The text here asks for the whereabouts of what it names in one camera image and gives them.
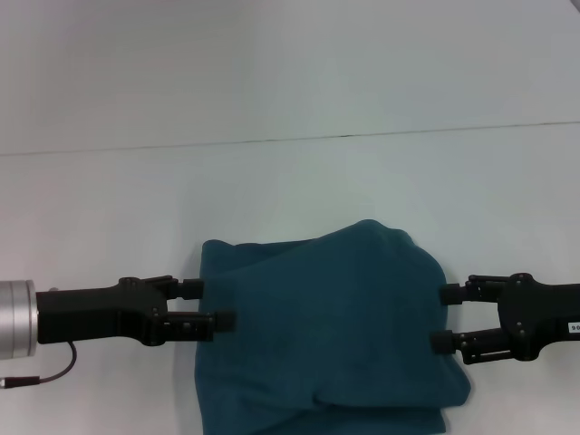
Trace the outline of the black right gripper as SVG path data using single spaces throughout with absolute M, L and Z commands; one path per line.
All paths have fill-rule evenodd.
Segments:
M 470 275 L 439 290 L 442 305 L 498 303 L 500 327 L 469 333 L 430 334 L 431 350 L 461 353 L 466 365 L 508 359 L 533 361 L 549 344 L 579 340 L 579 285 L 545 285 L 530 274 Z

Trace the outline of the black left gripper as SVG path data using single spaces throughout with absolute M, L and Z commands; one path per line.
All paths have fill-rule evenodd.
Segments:
M 234 312 L 172 312 L 167 300 L 200 300 L 201 279 L 179 281 L 171 275 L 122 278 L 106 288 L 41 292 L 36 295 L 40 344 L 112 337 L 146 346 L 166 342 L 212 342 L 215 334 L 236 328 Z

